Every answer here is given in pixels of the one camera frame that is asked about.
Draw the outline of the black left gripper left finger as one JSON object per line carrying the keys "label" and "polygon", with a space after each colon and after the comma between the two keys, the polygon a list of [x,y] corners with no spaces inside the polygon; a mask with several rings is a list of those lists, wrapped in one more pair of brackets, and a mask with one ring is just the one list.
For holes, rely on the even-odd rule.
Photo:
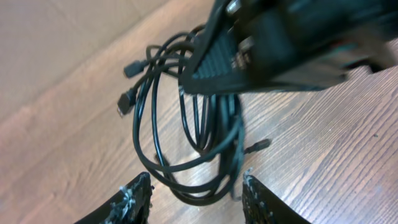
{"label": "black left gripper left finger", "polygon": [[76,224],[148,224],[152,191],[150,174],[141,172]]}

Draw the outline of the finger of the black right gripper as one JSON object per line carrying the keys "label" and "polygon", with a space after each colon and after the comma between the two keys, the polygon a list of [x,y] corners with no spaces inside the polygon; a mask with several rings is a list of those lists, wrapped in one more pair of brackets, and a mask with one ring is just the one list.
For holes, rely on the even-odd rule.
{"label": "finger of the black right gripper", "polygon": [[198,50],[188,61],[180,82],[189,94],[214,95],[254,91],[320,91],[343,82],[341,75],[322,75],[319,69],[305,77],[250,78],[235,77],[234,68],[245,58],[239,49],[234,19],[228,5],[236,1],[216,1],[200,36]]}

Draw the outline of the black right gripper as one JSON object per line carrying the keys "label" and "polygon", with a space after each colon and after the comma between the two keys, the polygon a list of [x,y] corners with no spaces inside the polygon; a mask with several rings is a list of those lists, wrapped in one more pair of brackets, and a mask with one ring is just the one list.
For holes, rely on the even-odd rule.
{"label": "black right gripper", "polygon": [[236,1],[234,19],[245,64],[235,77],[341,75],[346,68],[397,65],[387,42],[397,38],[397,1]]}

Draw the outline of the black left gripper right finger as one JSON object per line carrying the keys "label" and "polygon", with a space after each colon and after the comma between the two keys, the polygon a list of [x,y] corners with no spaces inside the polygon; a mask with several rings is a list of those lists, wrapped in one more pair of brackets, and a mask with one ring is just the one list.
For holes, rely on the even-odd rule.
{"label": "black left gripper right finger", "polygon": [[259,179],[243,174],[242,204],[245,224],[310,224]]}

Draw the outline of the black USB cable thick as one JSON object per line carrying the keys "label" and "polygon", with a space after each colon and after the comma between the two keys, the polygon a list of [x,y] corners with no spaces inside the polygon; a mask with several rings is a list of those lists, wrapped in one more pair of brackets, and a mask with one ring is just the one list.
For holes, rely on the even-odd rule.
{"label": "black USB cable thick", "polygon": [[[193,95],[193,124],[188,124],[185,89],[178,84],[178,108],[183,136],[197,157],[172,165],[161,145],[159,133],[158,100],[164,76],[181,79],[188,61],[198,50],[205,27],[199,25],[190,31],[179,32],[163,44],[148,45],[146,56],[123,69],[126,78],[138,77],[130,89],[118,100],[121,116],[132,114],[132,145],[142,165],[151,176],[167,186],[182,202],[206,206],[230,195],[234,200],[236,181],[244,160],[243,106],[238,95]],[[202,184],[183,184],[177,173],[190,170],[218,159],[216,175]]]}

